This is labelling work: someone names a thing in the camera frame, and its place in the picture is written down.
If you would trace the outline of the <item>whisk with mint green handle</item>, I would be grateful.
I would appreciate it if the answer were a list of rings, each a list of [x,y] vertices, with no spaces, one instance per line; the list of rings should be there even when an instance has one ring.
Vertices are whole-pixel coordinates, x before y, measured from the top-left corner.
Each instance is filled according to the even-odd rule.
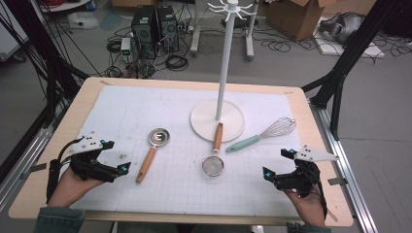
[[[261,139],[271,137],[281,137],[288,135],[296,128],[296,121],[289,117],[281,117],[272,123],[268,128],[262,131],[260,134],[249,137],[242,141],[239,141],[226,149],[226,152],[235,152],[242,150],[254,143],[257,143]]]

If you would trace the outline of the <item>black metal frame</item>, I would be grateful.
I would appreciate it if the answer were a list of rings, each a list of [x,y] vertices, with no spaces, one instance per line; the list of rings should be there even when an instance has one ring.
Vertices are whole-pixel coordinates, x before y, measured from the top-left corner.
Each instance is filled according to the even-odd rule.
[[[73,101],[80,85],[76,81],[89,78],[89,75],[67,62],[57,50],[44,24],[38,18],[30,0],[0,0],[0,6],[6,5],[17,20],[29,41],[42,58],[41,61],[30,55],[31,49],[22,41],[15,29],[5,19],[0,22],[29,56],[39,78],[46,81],[47,106],[43,110],[45,125],[55,119],[57,105],[62,100]]]
[[[338,122],[344,82],[400,2],[401,0],[376,0],[333,68],[323,77],[301,88],[304,92],[319,88],[317,94],[310,99],[310,103],[318,109],[325,109],[330,98],[333,98],[329,131],[335,140],[339,140]]]

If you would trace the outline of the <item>round white table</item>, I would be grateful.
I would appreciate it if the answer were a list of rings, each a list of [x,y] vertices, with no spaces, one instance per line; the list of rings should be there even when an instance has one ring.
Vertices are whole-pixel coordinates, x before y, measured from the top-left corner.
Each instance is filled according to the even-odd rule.
[[[68,0],[64,0],[64,2],[59,6],[45,6],[43,4],[39,4],[39,8],[42,12],[61,12],[67,11],[71,9],[75,9],[81,6],[84,6],[91,0],[80,0],[79,2],[69,2]]]

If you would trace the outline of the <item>black computer tower green sticker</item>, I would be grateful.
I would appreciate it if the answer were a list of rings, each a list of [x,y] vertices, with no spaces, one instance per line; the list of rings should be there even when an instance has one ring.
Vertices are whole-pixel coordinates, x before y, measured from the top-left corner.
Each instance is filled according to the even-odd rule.
[[[140,58],[154,59],[158,42],[158,24],[155,6],[139,5],[136,8],[131,29]]]

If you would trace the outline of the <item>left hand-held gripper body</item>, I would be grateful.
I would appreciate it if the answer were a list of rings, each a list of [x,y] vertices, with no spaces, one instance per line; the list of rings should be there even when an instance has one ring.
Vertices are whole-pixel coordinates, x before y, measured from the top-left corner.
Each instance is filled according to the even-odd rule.
[[[97,158],[103,151],[100,139],[94,131],[83,136],[70,150],[70,168],[82,180],[94,179],[104,183],[112,183],[115,169],[100,163]]]

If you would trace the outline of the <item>white utensil rack stand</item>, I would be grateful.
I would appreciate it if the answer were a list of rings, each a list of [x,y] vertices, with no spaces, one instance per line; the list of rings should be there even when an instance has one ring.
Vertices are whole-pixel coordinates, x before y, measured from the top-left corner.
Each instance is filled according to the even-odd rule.
[[[235,104],[224,100],[234,21],[237,17],[242,18],[241,14],[246,14],[246,9],[251,8],[252,4],[240,7],[238,0],[220,1],[221,4],[218,6],[209,4],[212,12],[226,14],[218,99],[200,102],[191,111],[189,119],[195,133],[209,141],[215,139],[215,133],[221,123],[223,125],[222,141],[230,142],[238,138],[246,127],[246,120],[241,109]]]

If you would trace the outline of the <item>aluminium rail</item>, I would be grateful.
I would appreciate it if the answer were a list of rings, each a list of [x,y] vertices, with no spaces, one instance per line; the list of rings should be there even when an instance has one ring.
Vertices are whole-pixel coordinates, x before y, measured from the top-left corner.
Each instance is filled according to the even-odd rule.
[[[339,185],[343,189],[344,196],[349,203],[352,219],[355,221],[361,233],[378,233],[378,229],[363,198],[347,154],[341,142],[334,138],[329,129],[331,121],[329,113],[326,109],[319,109],[314,104],[309,104],[309,107],[317,122],[326,149],[338,156],[338,160],[333,161],[332,165],[340,179]]]
[[[66,107],[57,107],[50,122],[46,121],[46,110],[43,110],[0,166],[0,213],[28,179],[30,167],[37,165],[66,110]]]

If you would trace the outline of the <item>white foam board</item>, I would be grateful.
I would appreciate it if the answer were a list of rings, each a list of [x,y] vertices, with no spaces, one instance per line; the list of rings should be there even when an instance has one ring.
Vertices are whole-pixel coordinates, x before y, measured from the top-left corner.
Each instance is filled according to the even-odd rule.
[[[320,24],[317,24],[313,31],[313,41],[321,55],[333,55],[340,56],[343,51],[343,45],[338,43],[335,39],[328,35],[327,32],[321,32],[319,30]],[[385,54],[374,44],[370,43],[368,48],[361,55],[364,58],[383,58]]]

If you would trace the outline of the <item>white cabinet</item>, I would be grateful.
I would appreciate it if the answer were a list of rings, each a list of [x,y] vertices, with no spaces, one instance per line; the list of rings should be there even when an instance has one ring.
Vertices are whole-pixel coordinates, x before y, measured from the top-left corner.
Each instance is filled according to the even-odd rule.
[[[4,0],[0,0],[0,62],[11,58],[20,48],[14,35],[26,42],[27,36],[9,10]]]

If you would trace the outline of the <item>grey bag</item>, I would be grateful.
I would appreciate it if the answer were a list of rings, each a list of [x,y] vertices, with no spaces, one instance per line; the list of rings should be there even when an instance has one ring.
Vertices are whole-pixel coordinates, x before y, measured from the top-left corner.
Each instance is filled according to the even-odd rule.
[[[334,17],[322,20],[319,31],[326,32],[336,42],[345,45],[358,31],[365,16],[353,12],[337,13]]]

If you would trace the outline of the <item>person's right hand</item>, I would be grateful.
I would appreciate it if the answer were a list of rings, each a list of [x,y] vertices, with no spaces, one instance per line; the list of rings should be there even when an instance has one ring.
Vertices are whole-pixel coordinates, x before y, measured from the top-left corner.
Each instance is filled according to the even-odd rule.
[[[326,226],[324,208],[321,203],[321,197],[318,194],[311,193],[304,198],[301,198],[292,191],[286,191],[285,194],[292,201],[292,204],[304,223],[319,227]]]

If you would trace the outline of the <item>mesh strainer with wooden handle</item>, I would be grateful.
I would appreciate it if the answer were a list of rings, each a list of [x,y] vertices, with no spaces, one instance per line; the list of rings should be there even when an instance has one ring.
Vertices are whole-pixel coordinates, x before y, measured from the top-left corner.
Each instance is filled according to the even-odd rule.
[[[202,161],[202,170],[209,177],[219,176],[224,169],[224,162],[218,157],[223,138],[223,124],[218,123],[213,142],[212,155]]]

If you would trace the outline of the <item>white stand legs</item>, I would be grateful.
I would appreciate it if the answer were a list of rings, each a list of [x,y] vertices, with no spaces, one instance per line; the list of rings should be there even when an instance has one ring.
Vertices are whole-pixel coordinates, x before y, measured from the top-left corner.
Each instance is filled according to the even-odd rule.
[[[256,17],[258,13],[258,3],[259,0],[253,0],[253,2],[244,7],[238,6],[238,0],[220,0],[221,4],[219,6],[214,6],[211,3],[208,7],[214,13],[226,13],[226,18],[224,21],[224,28],[230,29],[226,36],[231,37],[233,30],[239,26],[245,31],[245,43],[246,43],[246,59],[252,61],[255,58],[254,44],[253,44],[253,31],[255,27]],[[192,31],[192,40],[190,44],[190,52],[192,55],[196,55],[198,51],[198,45],[200,40],[201,26],[199,19],[199,0],[194,0],[195,10],[194,10],[194,20],[195,25]]]

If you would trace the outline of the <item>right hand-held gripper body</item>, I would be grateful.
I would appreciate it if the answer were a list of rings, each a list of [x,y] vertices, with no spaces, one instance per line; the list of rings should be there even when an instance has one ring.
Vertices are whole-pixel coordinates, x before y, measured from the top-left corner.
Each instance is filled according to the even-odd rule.
[[[295,151],[295,159],[292,159],[295,170],[289,174],[277,175],[279,180],[274,185],[278,190],[294,190],[305,197],[311,192],[312,186],[320,181],[317,162],[335,161],[339,156],[309,146]]]

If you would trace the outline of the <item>slotted metal spoon wooden handle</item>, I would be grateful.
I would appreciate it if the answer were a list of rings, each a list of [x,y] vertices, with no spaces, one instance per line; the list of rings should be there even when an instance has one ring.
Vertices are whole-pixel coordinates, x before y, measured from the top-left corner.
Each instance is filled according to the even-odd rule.
[[[148,140],[151,147],[140,167],[140,170],[136,177],[136,182],[141,183],[149,172],[151,164],[155,158],[156,150],[159,147],[163,147],[170,140],[170,134],[165,128],[155,128],[148,136]]]

